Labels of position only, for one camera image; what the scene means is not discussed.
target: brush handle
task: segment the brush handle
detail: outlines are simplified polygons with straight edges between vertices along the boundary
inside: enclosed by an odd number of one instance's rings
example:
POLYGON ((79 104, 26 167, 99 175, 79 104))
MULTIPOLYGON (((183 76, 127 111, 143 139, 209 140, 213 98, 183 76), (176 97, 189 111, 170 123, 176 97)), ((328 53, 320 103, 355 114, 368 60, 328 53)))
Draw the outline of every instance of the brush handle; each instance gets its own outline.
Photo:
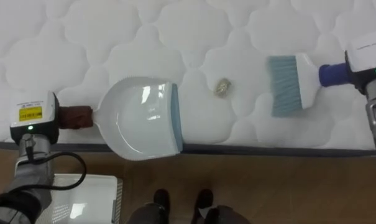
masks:
POLYGON ((320 66, 319 81, 323 87, 351 83, 345 63, 320 66))

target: white mattress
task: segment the white mattress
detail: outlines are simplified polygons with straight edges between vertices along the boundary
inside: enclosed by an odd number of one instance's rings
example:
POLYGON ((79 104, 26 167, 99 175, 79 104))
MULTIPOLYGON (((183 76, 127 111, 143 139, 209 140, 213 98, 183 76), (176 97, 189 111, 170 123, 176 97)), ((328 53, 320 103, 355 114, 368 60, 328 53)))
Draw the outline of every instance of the white mattress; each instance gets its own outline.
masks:
MULTIPOLYGON (((268 55, 344 61, 351 39, 376 31, 376 0, 0 0, 0 141, 14 90, 54 91, 62 106, 97 107, 128 76, 178 84, 187 143, 373 149, 366 99, 350 85, 314 107, 271 117, 268 55), (213 94, 232 82, 226 99, 213 94)), ((59 142, 103 143, 97 128, 59 142)))

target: brush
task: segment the brush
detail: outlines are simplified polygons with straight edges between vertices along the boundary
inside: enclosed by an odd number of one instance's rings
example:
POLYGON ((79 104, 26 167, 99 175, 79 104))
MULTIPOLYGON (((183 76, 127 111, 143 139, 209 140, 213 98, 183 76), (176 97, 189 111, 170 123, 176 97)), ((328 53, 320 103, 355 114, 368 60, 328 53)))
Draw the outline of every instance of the brush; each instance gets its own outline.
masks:
POLYGON ((273 88, 272 116, 287 117, 313 106, 323 86, 350 83, 345 63, 315 66, 306 54, 268 58, 273 88))

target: sticker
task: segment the sticker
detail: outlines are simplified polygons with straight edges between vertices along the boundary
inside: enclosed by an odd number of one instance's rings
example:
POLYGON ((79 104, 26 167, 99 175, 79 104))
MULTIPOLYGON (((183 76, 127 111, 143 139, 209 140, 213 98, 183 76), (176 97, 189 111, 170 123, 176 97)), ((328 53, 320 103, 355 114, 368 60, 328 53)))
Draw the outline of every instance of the sticker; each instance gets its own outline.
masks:
POLYGON ((41 106, 22 108, 19 110, 19 121, 28 121, 41 118, 43 118, 43 111, 41 106))

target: cable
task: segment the cable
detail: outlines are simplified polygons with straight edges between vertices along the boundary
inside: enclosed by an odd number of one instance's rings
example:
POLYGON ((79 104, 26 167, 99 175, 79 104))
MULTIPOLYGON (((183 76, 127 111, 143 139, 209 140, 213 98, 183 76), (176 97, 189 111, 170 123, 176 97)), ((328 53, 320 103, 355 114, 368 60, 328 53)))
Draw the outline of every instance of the cable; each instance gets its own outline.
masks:
POLYGON ((26 154, 27 154, 27 158, 29 160, 29 163, 33 164, 33 165, 40 165, 40 164, 43 164, 45 162, 48 162, 48 161, 51 161, 57 157, 60 157, 60 156, 70 156, 70 157, 73 157, 75 159, 77 159, 82 168, 83 168, 83 171, 81 173, 81 177, 79 178, 79 180, 74 183, 74 184, 71 184, 71 185, 67 185, 67 186, 52 186, 52 185, 43 185, 43 184, 30 184, 30 185, 23 185, 23 186, 20 186, 20 187, 17 187, 17 188, 14 188, 12 189, 9 193, 13 193, 13 192, 19 192, 19 191, 22 191, 22 190, 30 190, 30 189, 46 189, 46 190, 71 190, 71 189, 74 189, 75 187, 79 186, 83 181, 84 179, 86 178, 86 175, 87 175, 87 165, 86 163, 84 162, 83 158, 81 158, 79 155, 73 153, 73 152, 59 152, 59 153, 56 153, 56 154, 53 154, 51 156, 48 156, 44 159, 34 159, 33 157, 33 149, 31 147, 27 147, 26 148, 26 154))

